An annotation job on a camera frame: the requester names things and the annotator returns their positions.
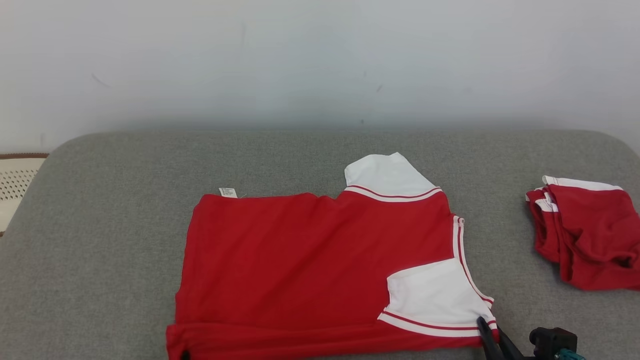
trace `white wall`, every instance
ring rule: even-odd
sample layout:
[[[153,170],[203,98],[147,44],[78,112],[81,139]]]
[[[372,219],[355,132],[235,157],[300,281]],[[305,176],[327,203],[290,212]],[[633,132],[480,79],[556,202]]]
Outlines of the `white wall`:
[[[498,121],[640,150],[640,3],[0,0],[0,151],[141,127]]]

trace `clothing tag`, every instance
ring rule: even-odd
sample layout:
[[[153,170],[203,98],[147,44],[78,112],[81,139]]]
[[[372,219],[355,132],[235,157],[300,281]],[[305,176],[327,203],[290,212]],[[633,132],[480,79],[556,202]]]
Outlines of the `clothing tag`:
[[[234,197],[234,198],[238,198],[238,195],[236,195],[236,189],[233,188],[218,188],[220,189],[220,195],[222,195],[222,197]]]

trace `red and white jersey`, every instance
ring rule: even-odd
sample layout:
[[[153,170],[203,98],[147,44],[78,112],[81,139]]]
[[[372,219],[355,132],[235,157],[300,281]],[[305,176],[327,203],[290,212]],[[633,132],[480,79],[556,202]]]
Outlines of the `red and white jersey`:
[[[204,195],[167,328],[170,359],[286,359],[481,346],[464,221],[400,154],[345,169],[336,198]]]
[[[544,176],[527,192],[535,249],[583,290],[640,290],[640,217],[619,186]]]

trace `folded red garment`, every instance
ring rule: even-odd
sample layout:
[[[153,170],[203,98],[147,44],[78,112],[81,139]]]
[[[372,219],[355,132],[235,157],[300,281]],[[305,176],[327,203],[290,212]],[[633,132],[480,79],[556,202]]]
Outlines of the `folded red garment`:
[[[535,249],[583,290],[640,290],[640,217],[619,186],[545,176],[527,193]]]

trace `gray couch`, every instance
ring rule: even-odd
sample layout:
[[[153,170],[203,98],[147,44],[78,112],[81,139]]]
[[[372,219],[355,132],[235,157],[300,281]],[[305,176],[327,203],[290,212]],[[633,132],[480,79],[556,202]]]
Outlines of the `gray couch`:
[[[62,145],[0,238],[0,359],[166,358],[185,235],[202,194],[335,197],[346,165],[396,151],[465,218],[470,271],[522,350],[532,350],[535,327],[563,327],[590,360],[640,358],[640,293],[562,283],[532,248],[524,201],[548,174],[618,184],[639,204],[640,159],[625,144],[584,131],[412,131],[112,133]]]

